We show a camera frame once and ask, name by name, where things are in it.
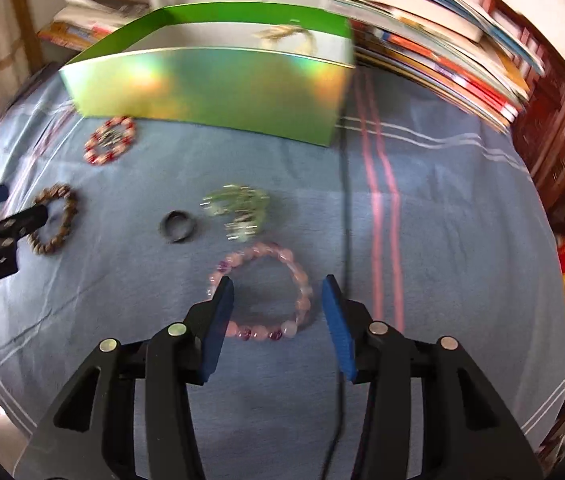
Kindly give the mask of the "green cardboard box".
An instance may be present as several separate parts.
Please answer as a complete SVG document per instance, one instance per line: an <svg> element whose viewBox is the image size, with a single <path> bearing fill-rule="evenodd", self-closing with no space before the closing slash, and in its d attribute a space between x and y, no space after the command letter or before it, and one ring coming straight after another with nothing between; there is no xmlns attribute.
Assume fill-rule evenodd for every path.
<svg viewBox="0 0 565 480"><path fill-rule="evenodd" d="M263 49L253 34L299 25L299 37ZM347 18L275 2L164 6L121 27L62 67L85 117L132 116L251 131L327 146L354 72Z"/></svg>

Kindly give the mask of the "right stack of books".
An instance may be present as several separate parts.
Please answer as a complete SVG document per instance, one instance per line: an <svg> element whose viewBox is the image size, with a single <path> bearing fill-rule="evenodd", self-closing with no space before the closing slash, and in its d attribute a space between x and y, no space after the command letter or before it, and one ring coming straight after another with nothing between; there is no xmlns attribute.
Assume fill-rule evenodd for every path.
<svg viewBox="0 0 565 480"><path fill-rule="evenodd" d="M470 0L323 0L349 19L357 57L507 131L544 76L542 52Z"/></svg>

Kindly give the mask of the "stack of books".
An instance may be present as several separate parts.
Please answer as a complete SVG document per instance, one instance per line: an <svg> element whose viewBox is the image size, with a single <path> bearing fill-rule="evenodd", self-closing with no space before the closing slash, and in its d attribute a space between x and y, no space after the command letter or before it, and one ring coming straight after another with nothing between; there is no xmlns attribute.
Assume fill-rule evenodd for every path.
<svg viewBox="0 0 565 480"><path fill-rule="evenodd" d="M470 0L323 0L349 19L357 57L507 131L544 76L542 52Z"/></svg>
<svg viewBox="0 0 565 480"><path fill-rule="evenodd" d="M134 0L64 0L64 7L37 36L58 47L82 52L149 12Z"/></svg>

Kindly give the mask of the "white strap wrist watch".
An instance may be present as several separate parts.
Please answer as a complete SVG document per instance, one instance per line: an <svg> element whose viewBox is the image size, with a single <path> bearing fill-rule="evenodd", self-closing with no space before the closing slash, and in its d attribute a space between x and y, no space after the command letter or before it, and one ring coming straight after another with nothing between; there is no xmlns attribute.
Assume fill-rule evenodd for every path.
<svg viewBox="0 0 565 480"><path fill-rule="evenodd" d="M270 25L253 34L260 41L263 49L276 50L281 41L286 38L299 37L302 41L297 45L295 53L301 55L315 55L317 44L314 35L299 25Z"/></svg>

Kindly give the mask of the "dark wooden headboard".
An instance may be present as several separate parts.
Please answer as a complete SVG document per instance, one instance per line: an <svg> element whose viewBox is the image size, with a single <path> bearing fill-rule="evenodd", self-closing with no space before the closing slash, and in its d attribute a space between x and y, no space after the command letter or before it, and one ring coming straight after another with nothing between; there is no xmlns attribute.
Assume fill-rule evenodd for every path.
<svg viewBox="0 0 565 480"><path fill-rule="evenodd" d="M530 93L511 127L514 146L527 165L553 231L565 237L565 59L522 14L503 0L481 0L493 18L503 18L537 52L545 67L525 75Z"/></svg>

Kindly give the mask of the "left stack of books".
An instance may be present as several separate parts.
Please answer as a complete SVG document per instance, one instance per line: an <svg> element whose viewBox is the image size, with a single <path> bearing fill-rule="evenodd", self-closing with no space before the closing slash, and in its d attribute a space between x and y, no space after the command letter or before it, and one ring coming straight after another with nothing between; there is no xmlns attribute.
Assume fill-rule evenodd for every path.
<svg viewBox="0 0 565 480"><path fill-rule="evenodd" d="M64 7L37 36L58 47L82 52L149 12L134 0L64 0Z"/></svg>

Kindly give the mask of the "blue striped bed sheet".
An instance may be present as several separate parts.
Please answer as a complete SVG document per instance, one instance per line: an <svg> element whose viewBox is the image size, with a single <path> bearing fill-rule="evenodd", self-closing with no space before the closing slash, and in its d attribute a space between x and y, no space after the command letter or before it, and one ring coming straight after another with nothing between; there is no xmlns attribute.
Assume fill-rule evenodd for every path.
<svg viewBox="0 0 565 480"><path fill-rule="evenodd" d="M327 275L404 335L455 337L539 446L565 397L565 297L556 242L511 138L381 70L353 79L333 144L142 120L130 151L95 167L97 128L52 78L0 123L0 216L58 183L77 192L66 244L18 250L0 281L0 404L32 434L98 342L135 342L184 317L247 245L202 200L226 184L269 198L255 258L230 276L235 321L286 324L296 268Z"/></svg>

